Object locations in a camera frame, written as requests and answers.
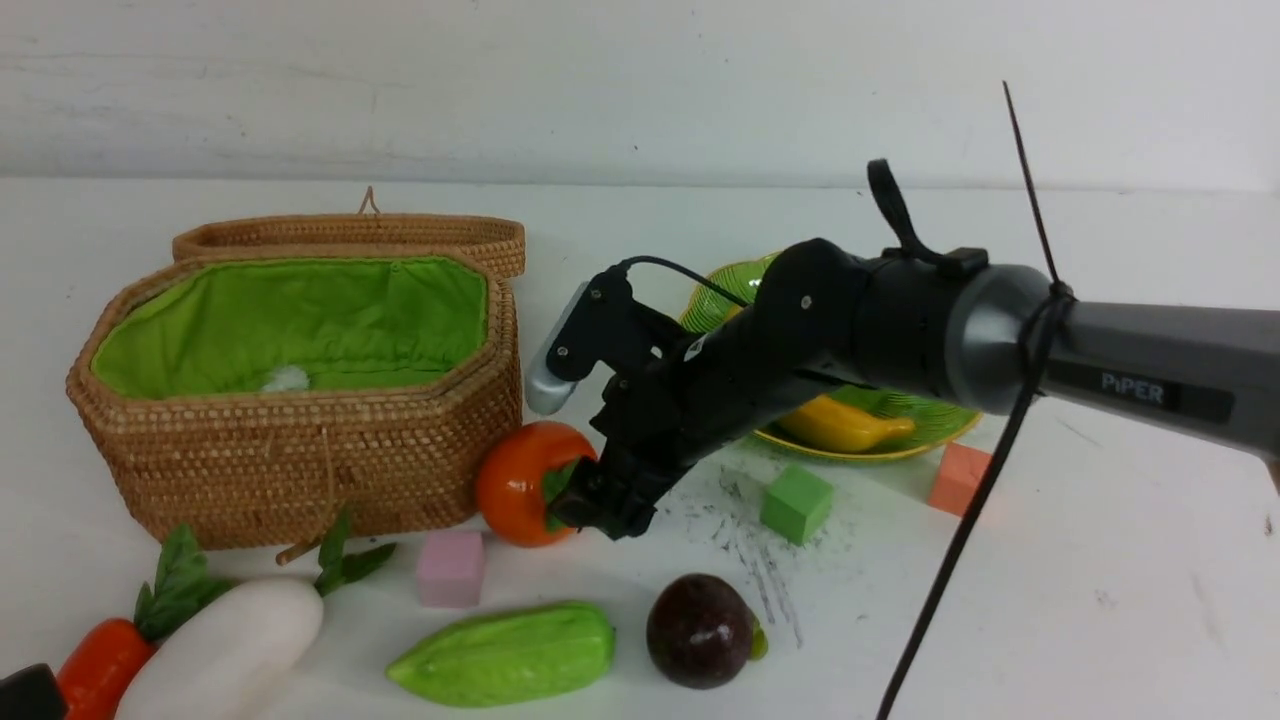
wire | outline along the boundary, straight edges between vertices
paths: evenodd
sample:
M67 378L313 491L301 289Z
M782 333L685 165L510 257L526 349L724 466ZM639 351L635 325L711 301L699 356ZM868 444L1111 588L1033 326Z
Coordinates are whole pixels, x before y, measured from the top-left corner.
M897 667L893 669L893 676L890 678L888 687L884 688L884 697L881 700L879 711L876 714L877 720L888 720L890 712L893 711L893 701L897 700L897 694L906 682L906 674L911 669L911 662L924 643L924 635L929 630L933 615L938 611L938 605L942 602L942 593L947 589L951 574L955 573L956 565L960 562L960 555L964 552L965 543L969 542L969 536L973 534L973 529L978 524L978 516L982 515L982 509L987 505L987 498L991 496L992 488L996 487L996 479L1000 477L1000 471L1005 468L1005 461L1014 448L1014 441L1018 439L1018 432L1023 427L1023 420L1027 419L1027 413L1030 410L1032 402L1039 395L1041 377L1044 374L1050 350L1053 347L1053 340L1057 337L1062 319L1075 302L1070 288L1057 277L1057 268L1053 265L1053 252L1050 250L1048 233L1044 232L1044 220L1041 218L1039 202L1036 200L1036 184L1032 182L1030 164L1027 161L1027 150L1023 146L1023 133L1018 129L1018 115L1014 114L1014 99L1009 92L1009 83L1004 85L1005 102L1009 105L1009 119L1014 124L1014 140L1018 142L1018 160L1023 167L1023 178L1027 181L1027 195L1030 197L1032 214L1036 217L1036 229L1039 233L1041 249L1044 251L1044 261L1048 264L1050 277L1053 282L1050 286L1048 297L1036 309L1036 313L1024 327L1021 337L1019 337L1019 345L1027 347L1029 338L1036 337L1033 331L1036 331L1037 324L1043 323L1039 328L1039 336L1036 337L1036 347L1028 354L1027 377L1023 379L1023 387L1018 391L1014 409L1009 414L1009 423L1005 424L1004 432L1000 433L1000 441L996 442L996 450L991 454L991 462L987 465L987 471L982 474L982 482L978 483L973 500L960 519L960 527L956 528L956 533L951 537L951 544L947 546L947 552L942 556L942 565L938 568L938 574L933 578L933 585L929 587L929 594L924 598L924 607L920 609L915 626L911 628L911 637L906 641L906 647L902 648L902 657L899 659Z
M1018 143L1018 161L1023 167L1023 179L1027 181L1027 195L1032 201L1032 217L1036 218L1036 231L1041 236L1041 249L1044 250L1044 261L1048 264L1048 277L1053 284L1062 281L1057 277L1057 265L1053 264L1053 252L1048 249L1048 233L1044 232L1044 218L1039 213L1039 200L1036 199L1036 183L1032 182L1032 168L1027 163L1027 149L1023 147L1023 131L1018 129L1018 115L1014 113L1014 96L1009 94L1009 83L1005 82L1005 105L1009 106L1009 120L1014 124L1014 142Z
M739 307L746 307L748 305L750 305L748 301L745 301L741 297L733 295L732 292L724 290L723 287L716 284L714 282L704 278L703 275L699 275L698 273L690 270L689 268L686 268L686 266L684 266L684 265L681 265L678 263L672 263L671 260L667 260L666 258L654 258L653 255L636 255L635 258L628 258L628 259L618 263L618 265L621 268L623 268L623 269L630 268L632 265L643 265L643 264L662 265L663 268L667 268L667 269L671 269L671 270L676 270L677 273L689 277L694 282L701 284L707 290L710 290L716 295L723 297L724 300L728 300L730 302L732 302L733 305L737 305Z
M947 552L942 557L942 565L938 568L938 574L933 579L929 594L924 600L924 607L920 610L919 619L911 629L911 637L906 641L906 647L902 650L902 657L897 661L897 667L893 669L893 676L890 679L888 687L884 689L884 697L881 700L879 711L876 714L877 720L887 720L890 712L893 710L893 701L897 700L897 693L902 689L902 683L906 682L906 673L911 667L911 661L915 660L915 655L920 651L920 646L924 643L924 634L929 630L933 615L937 612L938 605L942 602L942 593L946 591L947 583L951 580L951 574L960 562L960 555L964 552L964 546L969 542L969 536L978 524L978 516L982 515L982 509L987 505L987 498L991 496L992 488L996 487L996 478L1000 477L1000 471L1005 466L1005 460L1009 459L1009 454L1014 448L1014 441L1018 438L1018 432L1023 427L1027 411L1030 410L1032 402L1036 400L1037 389L1039 388L1039 379L1041 375L1044 374L1050 348L1053 346L1053 337L1057 334L1055 331L1065 316L1066 309L1070 307L1071 302L1073 299L1069 295L1051 295L1046 299L1044 304L1041 305L1039 313L1037 313L1037 318L1043 316L1044 329L1041 332L1038 338L1039 342L1032 355L1027 379L1023 382L1023 387L1018 392L1018 398L1014 401L1014 409L1009 414L1009 423L1005 425L1005 430L1000 433L1000 441L996 443L996 450L991 455L991 464L987 465L987 471L983 473L982 482L978 483L978 489L974 491L973 501L969 502L969 509L965 510L964 516L960 519L960 527L956 528L955 536L951 537L951 544L947 546Z

green plate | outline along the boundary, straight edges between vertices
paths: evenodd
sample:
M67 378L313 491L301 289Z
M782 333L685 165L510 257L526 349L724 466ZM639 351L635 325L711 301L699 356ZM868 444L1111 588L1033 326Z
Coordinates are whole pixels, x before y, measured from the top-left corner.
M760 284L764 269L769 266L773 258L774 255L767 255L759 260L733 263L708 277L730 292L754 302L755 288ZM694 296L689 299L689 307L680 316L680 324L687 331L710 332L724 322L730 306L730 302L723 297L698 286ZM846 386L831 393L831 397L845 405L860 407L878 418L910 418L915 421L915 433L910 437L883 442L867 452L828 452L808 447L774 425L762 428L755 434L771 443L805 455L856 462L887 462L922 455L946 445L973 429L982 419L982 414L973 410L883 389Z

pink cube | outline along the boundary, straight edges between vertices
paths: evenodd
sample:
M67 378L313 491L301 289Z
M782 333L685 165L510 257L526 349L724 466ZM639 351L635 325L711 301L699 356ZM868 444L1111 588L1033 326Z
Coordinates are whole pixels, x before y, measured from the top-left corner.
M475 530L428 533L417 557L425 607L475 607L484 583L484 538Z
M929 505L963 518L989 464L989 452L964 445L947 445L933 482L933 492L929 493Z

basket lid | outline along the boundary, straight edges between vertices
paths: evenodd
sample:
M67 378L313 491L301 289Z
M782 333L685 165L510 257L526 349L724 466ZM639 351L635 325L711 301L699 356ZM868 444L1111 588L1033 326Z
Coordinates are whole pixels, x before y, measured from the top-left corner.
M372 213L365 213L367 206ZM305 246L360 246L364 254L379 247L421 247L454 251L484 265L499 278L525 272L525 225L483 215L392 214L372 202L372 188L356 214L269 215L210 223L173 240L173 259L236 255L253 249Z

robotic arm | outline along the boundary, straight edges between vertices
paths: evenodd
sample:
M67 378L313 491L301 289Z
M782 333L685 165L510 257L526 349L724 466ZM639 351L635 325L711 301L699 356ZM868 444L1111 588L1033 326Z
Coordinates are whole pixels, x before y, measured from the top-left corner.
M918 241L863 259L815 238L773 260L753 305L696 334L634 300L636 261L579 288L526 374L530 409L550 415L598 363L614 372L591 420L600 460L549 507L570 527L644 534L700 459L842 383L1006 415L1046 332L1042 395L1280 460L1280 313L1074 302L1048 328L1050 281L1033 268Z

